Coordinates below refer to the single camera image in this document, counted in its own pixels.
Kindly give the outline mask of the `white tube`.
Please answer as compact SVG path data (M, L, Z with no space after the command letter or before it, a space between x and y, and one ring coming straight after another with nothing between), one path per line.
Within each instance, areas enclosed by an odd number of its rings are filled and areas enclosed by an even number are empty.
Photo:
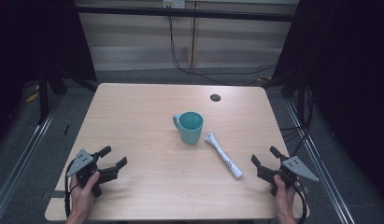
M229 171L232 173L232 175L236 179L240 179L243 176L243 171L239 168L239 166L227 155L227 153L221 148L220 144L218 143L216 136L213 132L209 132L207 136L205 137L205 141L209 143L211 146L213 146L217 152L219 153L220 157L228 167Z

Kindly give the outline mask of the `teal mug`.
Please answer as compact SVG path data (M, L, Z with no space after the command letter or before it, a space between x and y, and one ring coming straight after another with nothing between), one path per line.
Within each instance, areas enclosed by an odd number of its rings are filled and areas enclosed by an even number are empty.
M198 142L204 124L203 117L199 113L188 111L175 114L173 122L184 143L194 145Z

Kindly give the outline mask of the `dark curtain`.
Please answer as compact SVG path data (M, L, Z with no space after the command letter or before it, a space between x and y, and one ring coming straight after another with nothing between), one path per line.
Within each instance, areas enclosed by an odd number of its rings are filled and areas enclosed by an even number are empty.
M0 0L0 131L42 71L52 84L96 80L76 0Z
M271 85L313 91L384 199L384 0L299 0Z

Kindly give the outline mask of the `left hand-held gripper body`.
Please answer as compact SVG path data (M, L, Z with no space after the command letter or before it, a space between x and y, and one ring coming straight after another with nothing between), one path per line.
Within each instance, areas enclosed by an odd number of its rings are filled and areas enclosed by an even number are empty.
M97 166L99 159L97 152L91 154L86 149L81 149L66 172L67 177L74 175L82 185L88 182L93 173L98 172L100 177L92 187L92 193L95 197L100 197L102 194L100 185L117 179L119 173L116 164L109 168L99 169Z

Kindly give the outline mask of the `black metal stand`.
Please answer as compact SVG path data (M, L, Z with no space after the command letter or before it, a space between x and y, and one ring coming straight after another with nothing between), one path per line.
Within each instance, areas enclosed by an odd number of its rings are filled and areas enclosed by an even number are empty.
M67 87L63 82L62 70L59 66L43 66L38 76L39 85L39 103L40 103L40 117L39 124L42 124L49 115L49 96L48 87L54 91L55 94L65 94Z

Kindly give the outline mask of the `person's left hand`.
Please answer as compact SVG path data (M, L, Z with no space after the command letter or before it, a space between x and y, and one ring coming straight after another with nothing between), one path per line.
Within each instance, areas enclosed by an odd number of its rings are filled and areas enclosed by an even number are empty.
M94 196L92 187L98 181L100 174L95 172L85 185L80 185L78 179L71 177L71 212L65 224L84 224L92 213Z

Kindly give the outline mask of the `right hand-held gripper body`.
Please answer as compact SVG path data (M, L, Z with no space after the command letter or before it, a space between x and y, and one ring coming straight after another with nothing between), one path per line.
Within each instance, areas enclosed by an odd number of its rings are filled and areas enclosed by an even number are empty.
M271 189L271 194L273 196L277 195L277 184L274 179L275 175L281 177L286 188L292 187L299 176L313 181L319 181L319 178L297 156L283 160L278 170L272 170L261 165L259 160L256 160L256 168L257 176L273 185Z

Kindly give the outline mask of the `person's right hand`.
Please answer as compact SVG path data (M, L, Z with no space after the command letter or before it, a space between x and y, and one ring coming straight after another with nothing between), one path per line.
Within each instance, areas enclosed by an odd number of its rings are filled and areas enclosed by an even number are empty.
M294 188L287 188L279 175L274 176L274 181L277 185L277 194L275 196L276 220L279 224L296 224L293 215Z

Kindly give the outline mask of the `metal floor rail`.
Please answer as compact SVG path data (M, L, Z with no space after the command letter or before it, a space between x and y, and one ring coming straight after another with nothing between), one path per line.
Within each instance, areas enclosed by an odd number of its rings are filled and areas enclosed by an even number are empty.
M18 186L26 167L28 166L31 158L36 152L42 138L44 137L47 129L49 128L53 119L54 113L57 111L61 99L57 99L52 103L48 115L36 126L36 129L24 148L20 158L13 164L11 173L8 176L4 186L0 189L0 219L4 214L9 201L16 187Z
M308 131L302 129L302 122L298 119L297 109L293 102L286 101L289 113L291 115L293 123L296 125L296 129L299 135L302 137L301 142L303 143L306 151L314 164L314 167L320 178L320 182L325 188L326 193L334 207L337 216L339 217L342 224L356 224L347 204L345 203L339 189L335 185L321 154L319 153L313 139L311 138Z

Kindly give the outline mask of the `yellow tape piece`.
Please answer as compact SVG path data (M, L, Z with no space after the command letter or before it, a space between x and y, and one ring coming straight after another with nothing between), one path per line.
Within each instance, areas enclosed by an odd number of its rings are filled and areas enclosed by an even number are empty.
M34 88L33 92L29 95L29 97L26 99L26 103L31 103L34 101L34 99L37 97L39 94L39 85L36 85Z

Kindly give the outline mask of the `black horizontal bar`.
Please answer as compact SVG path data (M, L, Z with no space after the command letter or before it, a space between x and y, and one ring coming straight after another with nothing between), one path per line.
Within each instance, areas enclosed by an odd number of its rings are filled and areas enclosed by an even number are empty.
M188 18L204 18L204 19L245 20L245 21L292 22L296 20L296 17L293 15L228 12L228 11L214 11L214 10L200 10L200 9L178 9L178 8L157 8L157 7L107 7L107 6L81 5L81 4L76 4L76 9L80 13L97 13L97 14L168 16L168 17L188 17Z

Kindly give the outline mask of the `white power outlet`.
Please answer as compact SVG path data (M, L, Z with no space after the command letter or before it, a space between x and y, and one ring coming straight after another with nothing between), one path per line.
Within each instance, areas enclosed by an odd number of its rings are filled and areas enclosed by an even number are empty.
M164 8L185 8L185 0L163 0Z

